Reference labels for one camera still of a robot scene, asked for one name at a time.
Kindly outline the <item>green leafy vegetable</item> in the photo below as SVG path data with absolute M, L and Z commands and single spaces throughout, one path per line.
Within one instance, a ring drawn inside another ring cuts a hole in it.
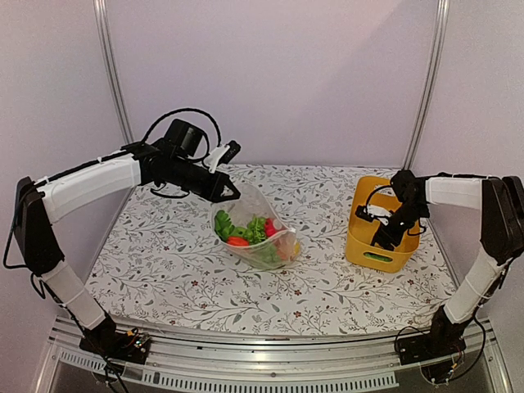
M 244 238 L 246 228 L 235 226 L 230 215 L 225 210 L 219 210 L 214 217 L 215 233 L 219 238 L 227 242 L 230 237 Z

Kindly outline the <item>clear zip top bag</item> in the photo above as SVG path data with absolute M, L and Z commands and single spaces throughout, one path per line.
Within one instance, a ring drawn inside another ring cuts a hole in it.
M 239 191 L 239 199 L 211 206 L 210 224 L 219 242 L 255 269 L 292 264 L 300 254 L 296 230 L 281 220 L 257 187 L 242 184 Z

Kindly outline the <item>green bitter gourd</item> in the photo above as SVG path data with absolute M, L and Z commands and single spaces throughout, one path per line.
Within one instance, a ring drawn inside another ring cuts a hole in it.
M 385 263 L 390 263 L 392 261 L 392 258 L 386 255 L 376 254 L 372 252 L 365 252 L 364 256 L 366 258 L 372 259 L 372 260 L 378 260 Z

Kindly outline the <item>green grapes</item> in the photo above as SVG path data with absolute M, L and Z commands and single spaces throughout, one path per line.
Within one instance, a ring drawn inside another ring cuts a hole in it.
M 255 216 L 247 225 L 245 239 L 249 241 L 250 245 L 259 244 L 267 239 L 264 233 L 265 220 L 264 217 Z

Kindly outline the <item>orange carrot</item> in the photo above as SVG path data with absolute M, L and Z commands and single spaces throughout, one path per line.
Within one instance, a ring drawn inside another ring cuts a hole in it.
M 234 237 L 231 236 L 228 238 L 227 243 L 230 246 L 249 246 L 250 243 L 244 237 Z

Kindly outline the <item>red fruit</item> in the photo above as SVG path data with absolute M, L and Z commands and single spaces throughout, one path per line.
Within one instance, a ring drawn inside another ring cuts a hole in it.
M 278 230 L 275 228 L 273 220 L 267 218 L 264 223 L 264 233 L 267 238 L 274 236 Z

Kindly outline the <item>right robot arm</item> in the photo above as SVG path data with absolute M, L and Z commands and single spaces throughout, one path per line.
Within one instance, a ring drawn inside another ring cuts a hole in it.
M 443 304 L 445 323 L 454 326 L 472 320 L 480 305 L 501 286 L 511 263 L 523 253 L 523 182 L 515 175 L 439 173 L 418 177 L 397 172 L 386 182 L 400 206 L 387 210 L 367 199 L 364 219 L 378 221 L 372 245 L 393 250 L 431 206 L 455 206 L 480 214 L 479 251 L 458 290 Z

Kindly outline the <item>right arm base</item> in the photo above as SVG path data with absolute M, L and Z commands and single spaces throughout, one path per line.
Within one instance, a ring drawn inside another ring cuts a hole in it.
M 464 361 L 466 343 L 462 337 L 435 343 L 429 332 L 407 326 L 395 336 L 394 351 L 401 365 L 419 364 L 423 378 L 432 385 L 449 383 Z

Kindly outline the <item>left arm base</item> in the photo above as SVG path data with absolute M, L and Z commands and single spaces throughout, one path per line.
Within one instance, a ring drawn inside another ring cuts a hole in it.
M 133 364 L 145 364 L 151 347 L 148 333 L 133 328 L 118 332 L 114 324 L 86 329 L 80 341 L 81 350 Z

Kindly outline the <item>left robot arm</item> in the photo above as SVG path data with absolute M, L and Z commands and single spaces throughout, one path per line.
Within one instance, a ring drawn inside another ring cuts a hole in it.
M 21 268 L 51 290 L 79 325 L 90 331 L 89 340 L 104 355 L 121 349 L 120 334 L 107 326 L 110 317 L 66 262 L 52 226 L 103 197 L 151 183 L 171 184 L 212 203 L 238 199 L 241 193 L 218 167 L 240 152 L 240 144 L 232 140 L 208 147 L 204 156 L 196 158 L 200 142 L 208 140 L 203 130 L 176 119 L 165 136 L 153 143 L 133 142 L 109 156 L 38 181 L 25 177 L 17 184 L 7 240 L 17 243 L 24 261 Z

